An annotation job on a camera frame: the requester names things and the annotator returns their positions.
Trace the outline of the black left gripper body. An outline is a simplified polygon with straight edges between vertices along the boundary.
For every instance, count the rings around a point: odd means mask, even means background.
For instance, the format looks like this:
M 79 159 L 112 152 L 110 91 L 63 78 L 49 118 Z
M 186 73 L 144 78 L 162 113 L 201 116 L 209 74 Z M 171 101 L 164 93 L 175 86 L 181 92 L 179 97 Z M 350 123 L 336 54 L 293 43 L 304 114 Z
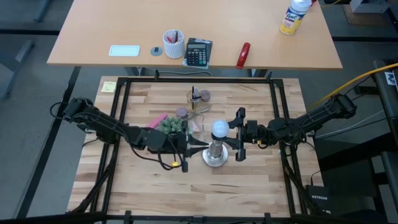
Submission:
M 183 153 L 178 151 L 168 134 L 154 128 L 140 128 L 139 137 L 139 146 L 137 148 L 147 149 L 149 153 L 157 156 L 156 159 L 141 156 L 141 159 L 156 162 L 161 168 L 167 171 L 181 168 L 182 172 L 187 172 L 188 165 L 183 157 Z M 172 163 L 167 164 L 164 162 L 162 154 L 172 154 L 174 159 Z

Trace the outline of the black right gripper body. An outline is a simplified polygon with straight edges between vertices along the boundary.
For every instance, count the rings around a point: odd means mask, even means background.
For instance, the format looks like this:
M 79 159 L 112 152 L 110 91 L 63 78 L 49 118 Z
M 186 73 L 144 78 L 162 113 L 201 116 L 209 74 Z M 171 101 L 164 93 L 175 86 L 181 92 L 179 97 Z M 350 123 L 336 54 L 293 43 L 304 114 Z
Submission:
M 246 109 L 240 107 L 236 112 L 236 124 L 238 129 L 237 139 L 238 143 L 236 146 L 236 161 L 241 162 L 246 159 L 246 150 L 244 148 L 244 143 L 256 143 L 256 138 L 258 137 L 257 121 L 248 120 L 244 124 L 244 119 L 246 117 Z

